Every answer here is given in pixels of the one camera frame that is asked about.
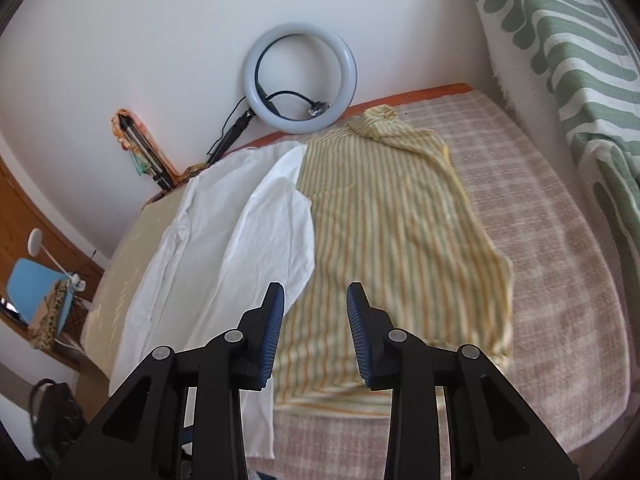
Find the white round desk lamp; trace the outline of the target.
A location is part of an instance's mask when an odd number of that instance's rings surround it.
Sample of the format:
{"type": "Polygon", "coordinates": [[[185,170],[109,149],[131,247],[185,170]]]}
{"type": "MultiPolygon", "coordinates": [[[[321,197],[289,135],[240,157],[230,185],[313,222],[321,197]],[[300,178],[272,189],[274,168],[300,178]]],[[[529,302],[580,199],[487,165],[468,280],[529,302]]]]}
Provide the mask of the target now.
{"type": "Polygon", "coordinates": [[[40,252],[43,252],[47,258],[55,265],[55,267],[70,280],[74,292],[84,292],[86,290],[86,281],[83,280],[78,273],[67,272],[61,263],[56,260],[53,255],[43,245],[43,234],[39,228],[33,228],[27,239],[27,252],[32,258],[36,258],[40,252]]]}

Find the blue chair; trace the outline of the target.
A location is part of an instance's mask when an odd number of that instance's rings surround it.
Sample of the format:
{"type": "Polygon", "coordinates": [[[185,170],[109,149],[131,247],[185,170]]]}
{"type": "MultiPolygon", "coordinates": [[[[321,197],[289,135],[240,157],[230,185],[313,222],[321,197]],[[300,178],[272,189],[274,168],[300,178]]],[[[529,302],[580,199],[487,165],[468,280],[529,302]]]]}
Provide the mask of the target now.
{"type": "Polygon", "coordinates": [[[56,332],[59,334],[66,323],[74,299],[70,280],[62,273],[43,266],[30,259],[21,258],[14,267],[6,283],[9,303],[15,308],[21,320],[28,325],[34,319],[41,301],[47,297],[56,282],[62,282],[64,302],[58,319],[56,332]]]}

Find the leopard print cloth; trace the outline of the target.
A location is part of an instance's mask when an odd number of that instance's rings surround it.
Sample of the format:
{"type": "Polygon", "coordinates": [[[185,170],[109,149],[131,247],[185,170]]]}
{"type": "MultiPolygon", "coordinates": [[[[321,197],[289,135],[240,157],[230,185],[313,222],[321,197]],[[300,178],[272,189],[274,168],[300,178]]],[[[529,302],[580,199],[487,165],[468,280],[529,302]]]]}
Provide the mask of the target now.
{"type": "Polygon", "coordinates": [[[66,280],[57,280],[38,304],[27,326],[29,343],[36,350],[51,350],[68,292],[66,280]]]}

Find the white long-sleeve shirt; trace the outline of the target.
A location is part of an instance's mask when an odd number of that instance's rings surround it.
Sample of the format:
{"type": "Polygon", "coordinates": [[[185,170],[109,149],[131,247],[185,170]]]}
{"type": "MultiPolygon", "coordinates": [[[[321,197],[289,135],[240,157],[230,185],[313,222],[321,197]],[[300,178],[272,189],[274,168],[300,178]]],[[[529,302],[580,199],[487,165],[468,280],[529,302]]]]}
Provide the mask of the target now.
{"type": "Polygon", "coordinates": [[[296,188],[306,151],[237,151],[189,182],[128,308],[112,390],[154,348],[200,348],[238,326],[272,282],[292,307],[314,272],[311,202],[296,188]]]}

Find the green white patterned pillow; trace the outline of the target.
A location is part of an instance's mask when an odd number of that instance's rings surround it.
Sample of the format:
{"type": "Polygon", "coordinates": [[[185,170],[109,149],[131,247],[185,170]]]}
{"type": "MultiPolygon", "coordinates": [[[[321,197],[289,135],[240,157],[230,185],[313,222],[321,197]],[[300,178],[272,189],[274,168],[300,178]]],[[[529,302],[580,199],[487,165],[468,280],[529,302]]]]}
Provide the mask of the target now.
{"type": "Polygon", "coordinates": [[[608,0],[474,0],[500,87],[639,318],[639,50],[608,0]]]}

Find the black bag on floor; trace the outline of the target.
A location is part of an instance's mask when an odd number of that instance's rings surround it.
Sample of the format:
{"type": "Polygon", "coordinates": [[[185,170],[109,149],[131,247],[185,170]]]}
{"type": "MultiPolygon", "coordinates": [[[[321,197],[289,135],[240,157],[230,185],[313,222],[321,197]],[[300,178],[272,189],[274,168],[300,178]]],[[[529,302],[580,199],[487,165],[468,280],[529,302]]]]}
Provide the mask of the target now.
{"type": "Polygon", "coordinates": [[[43,463],[55,472],[88,424],[66,382],[44,378],[30,390],[28,414],[32,442],[43,463]]]}

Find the yellow striped blanket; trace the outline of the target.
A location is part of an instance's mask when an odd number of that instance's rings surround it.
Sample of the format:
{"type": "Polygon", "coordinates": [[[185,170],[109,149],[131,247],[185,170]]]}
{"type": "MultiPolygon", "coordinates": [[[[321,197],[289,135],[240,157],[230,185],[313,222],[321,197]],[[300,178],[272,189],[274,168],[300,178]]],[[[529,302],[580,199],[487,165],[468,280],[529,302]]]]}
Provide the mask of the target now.
{"type": "Polygon", "coordinates": [[[475,344],[512,361],[513,271],[477,218],[450,151],[388,105],[310,140],[297,187],[311,203],[314,273],[285,315],[273,369],[281,411],[384,417],[390,395],[364,385],[346,292],[431,346],[475,344]]]}

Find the pink plaid bed sheet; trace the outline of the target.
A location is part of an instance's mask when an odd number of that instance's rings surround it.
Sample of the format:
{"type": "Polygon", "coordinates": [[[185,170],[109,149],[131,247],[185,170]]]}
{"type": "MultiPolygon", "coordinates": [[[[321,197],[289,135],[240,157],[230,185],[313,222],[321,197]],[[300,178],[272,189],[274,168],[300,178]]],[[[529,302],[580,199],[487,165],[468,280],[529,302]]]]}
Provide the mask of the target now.
{"type": "MultiPolygon", "coordinates": [[[[567,451],[599,437],[628,402],[623,307],[587,220],[526,134],[482,92],[395,106],[435,129],[488,234],[515,272],[514,385],[567,451]]],[[[96,290],[81,343],[111,378],[125,315],[177,211],[182,190],[145,206],[96,290]]],[[[387,422],[282,412],[275,460],[251,458],[283,479],[382,479],[387,422]]]]}

